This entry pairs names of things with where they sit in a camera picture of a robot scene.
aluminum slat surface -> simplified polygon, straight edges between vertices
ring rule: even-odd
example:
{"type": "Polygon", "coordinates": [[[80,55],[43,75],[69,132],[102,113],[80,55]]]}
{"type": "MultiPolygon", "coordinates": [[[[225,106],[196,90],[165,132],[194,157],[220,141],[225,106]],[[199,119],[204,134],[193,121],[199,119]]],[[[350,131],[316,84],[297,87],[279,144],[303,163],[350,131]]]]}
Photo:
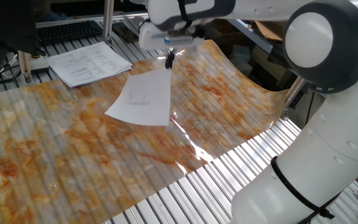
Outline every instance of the aluminum slat surface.
{"type": "MultiPolygon", "coordinates": [[[[138,25],[133,20],[124,21],[124,23],[138,34],[138,25]]],[[[100,41],[102,41],[101,35],[95,35],[42,46],[42,49],[49,56],[53,56],[100,41]]],[[[113,41],[112,49],[130,62],[156,57],[163,53],[162,50],[142,50],[138,42],[125,43],[114,33],[113,41]]],[[[9,54],[5,61],[8,62],[12,57],[13,54],[9,54]]],[[[0,76],[0,80],[12,76],[17,69],[6,71],[0,76]]],[[[33,74],[32,77],[35,83],[58,79],[53,70],[33,74]]],[[[22,86],[25,86],[25,82],[18,78],[15,81],[0,84],[0,91],[22,86]]],[[[256,178],[267,167],[271,158],[281,154],[295,140],[300,131],[290,120],[280,119],[271,129],[170,184],[122,214],[112,217],[105,224],[227,223],[231,219],[231,200],[234,194],[256,178]]],[[[330,211],[337,216],[335,219],[318,217],[312,223],[358,223],[358,203],[352,195],[356,190],[358,190],[358,184],[354,182],[331,205],[330,211]]]]}

white paper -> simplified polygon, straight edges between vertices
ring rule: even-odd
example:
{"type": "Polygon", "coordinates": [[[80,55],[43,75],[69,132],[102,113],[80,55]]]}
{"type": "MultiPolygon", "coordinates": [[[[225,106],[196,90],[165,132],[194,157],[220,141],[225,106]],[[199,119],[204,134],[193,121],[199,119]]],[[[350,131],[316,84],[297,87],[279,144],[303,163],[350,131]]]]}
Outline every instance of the white paper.
{"type": "Polygon", "coordinates": [[[167,126],[171,104],[171,71],[153,70],[128,77],[106,115],[132,124],[167,126]]]}
{"type": "Polygon", "coordinates": [[[49,58],[49,65],[70,87],[95,82],[131,68],[104,42],[49,58]]]}

black keyboard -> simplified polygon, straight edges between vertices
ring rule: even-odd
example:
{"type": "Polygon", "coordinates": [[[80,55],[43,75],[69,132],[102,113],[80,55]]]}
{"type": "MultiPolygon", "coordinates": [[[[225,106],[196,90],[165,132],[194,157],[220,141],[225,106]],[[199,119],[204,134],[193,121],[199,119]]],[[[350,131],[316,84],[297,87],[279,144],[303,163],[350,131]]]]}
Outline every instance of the black keyboard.
{"type": "Polygon", "coordinates": [[[101,34],[102,28],[95,21],[74,22],[37,29],[40,45],[101,34]]]}

marble-patterned sheet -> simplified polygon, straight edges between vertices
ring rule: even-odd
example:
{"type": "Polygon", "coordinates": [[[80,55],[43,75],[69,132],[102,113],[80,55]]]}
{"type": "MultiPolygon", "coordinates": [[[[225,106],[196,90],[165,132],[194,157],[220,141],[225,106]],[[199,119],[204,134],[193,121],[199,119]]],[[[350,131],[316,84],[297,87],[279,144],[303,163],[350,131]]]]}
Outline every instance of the marble-patterned sheet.
{"type": "Polygon", "coordinates": [[[79,88],[56,80],[0,93],[0,223],[102,223],[281,114],[287,91],[259,87],[206,41],[175,59],[168,126],[104,115],[129,75],[163,63],[79,88]]]}

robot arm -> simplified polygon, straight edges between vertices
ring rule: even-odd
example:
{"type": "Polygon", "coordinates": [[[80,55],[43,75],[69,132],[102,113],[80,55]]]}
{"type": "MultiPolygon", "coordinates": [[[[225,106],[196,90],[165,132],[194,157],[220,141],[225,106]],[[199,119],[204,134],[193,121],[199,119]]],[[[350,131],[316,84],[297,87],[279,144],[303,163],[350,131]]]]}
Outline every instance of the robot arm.
{"type": "Polygon", "coordinates": [[[187,21],[177,0],[150,0],[142,47],[199,45],[203,39],[192,33],[217,17],[289,18],[283,43],[288,63],[313,91],[329,93],[274,166],[236,193],[231,224],[307,223],[313,213],[324,214],[319,207],[358,177],[358,0],[183,1],[187,21]]]}
{"type": "Polygon", "coordinates": [[[215,18],[282,21],[310,1],[150,0],[150,21],[140,28],[139,43],[145,50],[197,46],[204,38],[194,36],[196,28],[215,18]]]}

